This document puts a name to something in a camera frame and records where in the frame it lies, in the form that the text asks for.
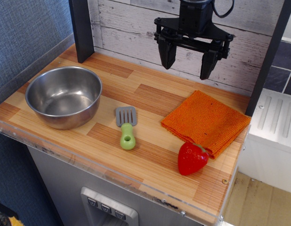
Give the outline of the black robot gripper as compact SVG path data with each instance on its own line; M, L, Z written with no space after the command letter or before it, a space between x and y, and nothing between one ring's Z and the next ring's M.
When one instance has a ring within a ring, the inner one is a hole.
M233 40L233 35L215 26L212 16L228 16L234 3L232 1L227 13L219 15L213 0L181 0L177 18L156 18L155 40L162 66L167 70L171 68L177 46L202 52L200 79L208 79L218 59L228 57L229 45Z

